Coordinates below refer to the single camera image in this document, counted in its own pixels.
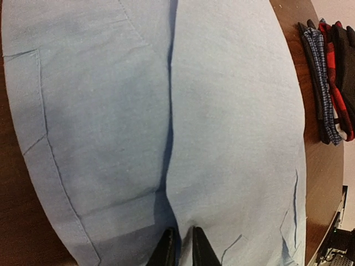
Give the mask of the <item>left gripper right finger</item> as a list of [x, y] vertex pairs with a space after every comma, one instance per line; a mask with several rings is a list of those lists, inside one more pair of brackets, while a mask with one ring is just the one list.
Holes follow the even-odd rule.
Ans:
[[192, 229], [192, 265], [221, 266], [205, 232], [201, 227]]

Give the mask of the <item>light blue long sleeve shirt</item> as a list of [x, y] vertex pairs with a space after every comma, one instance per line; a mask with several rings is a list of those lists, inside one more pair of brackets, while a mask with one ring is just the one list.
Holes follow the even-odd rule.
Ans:
[[79, 265], [304, 265], [305, 111], [269, 1], [4, 1], [14, 129]]

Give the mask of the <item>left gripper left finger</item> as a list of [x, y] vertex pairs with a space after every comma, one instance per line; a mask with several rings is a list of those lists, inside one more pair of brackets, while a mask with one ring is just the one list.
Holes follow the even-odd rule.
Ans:
[[175, 252], [176, 233], [173, 227], [169, 227], [163, 232], [148, 261], [148, 266], [174, 266]]

